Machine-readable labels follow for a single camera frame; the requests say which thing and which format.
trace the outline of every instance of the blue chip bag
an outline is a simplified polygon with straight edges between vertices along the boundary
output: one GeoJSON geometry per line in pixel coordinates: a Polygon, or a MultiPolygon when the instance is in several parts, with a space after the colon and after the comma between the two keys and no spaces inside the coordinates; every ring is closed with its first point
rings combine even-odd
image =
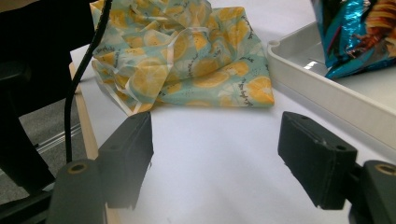
{"type": "Polygon", "coordinates": [[[312,0],[327,78],[396,64],[396,0],[312,0]]]}

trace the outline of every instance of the snack bag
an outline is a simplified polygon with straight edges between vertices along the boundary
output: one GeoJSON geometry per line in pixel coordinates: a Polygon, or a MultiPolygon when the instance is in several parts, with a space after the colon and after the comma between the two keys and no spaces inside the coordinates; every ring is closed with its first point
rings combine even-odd
{"type": "Polygon", "coordinates": [[[328,78],[396,64],[396,0],[312,0],[328,78]]]}
{"type": "MultiPolygon", "coordinates": [[[[95,24],[103,0],[91,4],[95,24]]],[[[155,102],[274,104],[260,39],[242,7],[205,0],[113,0],[93,69],[128,115],[155,102]]]]}

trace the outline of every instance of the lemon print cloth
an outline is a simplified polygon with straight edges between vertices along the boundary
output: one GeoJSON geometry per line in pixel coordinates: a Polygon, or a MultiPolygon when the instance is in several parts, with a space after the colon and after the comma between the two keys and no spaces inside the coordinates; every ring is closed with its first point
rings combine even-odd
{"type": "MultiPolygon", "coordinates": [[[[97,25],[104,1],[91,3],[97,25]]],[[[262,42],[242,7],[203,0],[113,0],[92,67],[129,116],[156,102],[274,104],[262,42]]]]}

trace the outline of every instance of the white tray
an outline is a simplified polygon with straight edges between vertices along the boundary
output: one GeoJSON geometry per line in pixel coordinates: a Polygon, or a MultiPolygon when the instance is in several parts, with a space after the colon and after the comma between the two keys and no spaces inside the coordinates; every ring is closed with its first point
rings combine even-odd
{"type": "Polygon", "coordinates": [[[317,24],[270,41],[273,79],[396,149],[396,67],[330,80],[317,24]]]}

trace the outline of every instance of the white table surface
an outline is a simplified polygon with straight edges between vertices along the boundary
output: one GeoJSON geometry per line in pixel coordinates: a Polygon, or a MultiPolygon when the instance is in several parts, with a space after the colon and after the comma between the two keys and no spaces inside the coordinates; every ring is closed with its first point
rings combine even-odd
{"type": "MultiPolygon", "coordinates": [[[[244,7],[264,46],[315,20],[310,0],[213,0],[244,7]]],[[[72,51],[78,67],[86,47],[72,51]]],[[[98,146],[127,118],[101,91],[89,66],[80,83],[98,146]]],[[[395,149],[350,126],[280,83],[271,108],[158,105],[151,111],[154,156],[134,211],[122,223],[348,223],[344,210],[310,201],[277,155],[283,111],[314,119],[359,150],[357,162],[396,162],[395,149]]]]}

